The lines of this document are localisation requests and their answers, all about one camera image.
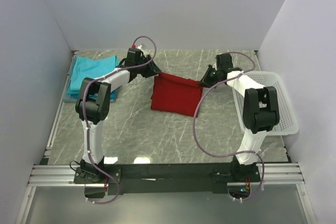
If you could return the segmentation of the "red t shirt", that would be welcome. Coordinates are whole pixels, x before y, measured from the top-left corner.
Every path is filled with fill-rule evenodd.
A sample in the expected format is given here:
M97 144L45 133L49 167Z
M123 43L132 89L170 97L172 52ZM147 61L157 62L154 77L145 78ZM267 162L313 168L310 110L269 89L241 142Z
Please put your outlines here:
M151 110L193 116L202 94L197 81L161 73L154 77Z

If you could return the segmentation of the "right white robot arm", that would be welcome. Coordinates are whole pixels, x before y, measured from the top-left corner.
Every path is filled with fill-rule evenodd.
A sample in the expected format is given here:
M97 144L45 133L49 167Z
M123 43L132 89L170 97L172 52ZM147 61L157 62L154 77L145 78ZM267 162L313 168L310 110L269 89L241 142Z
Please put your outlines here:
M255 70L255 62L244 53L238 54L250 60L253 67L249 70L235 68L232 52L219 54L215 66L208 66L199 85L212 90L220 84L226 84L244 98L245 132L238 151L231 154L233 159L230 168L232 179L241 182L257 171L259 149L268 133L279 123L280 113L276 88L251 79L247 73Z

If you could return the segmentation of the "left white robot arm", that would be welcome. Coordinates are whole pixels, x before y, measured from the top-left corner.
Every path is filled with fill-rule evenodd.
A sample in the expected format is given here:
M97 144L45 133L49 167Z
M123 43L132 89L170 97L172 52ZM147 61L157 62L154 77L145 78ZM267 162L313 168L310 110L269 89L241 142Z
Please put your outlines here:
M102 127L109 114L110 94L138 75L149 78L161 73L151 55L139 47L129 48L127 56L112 71L98 78L84 78L75 110L82 122L84 153L80 161L81 172L93 183L104 179Z

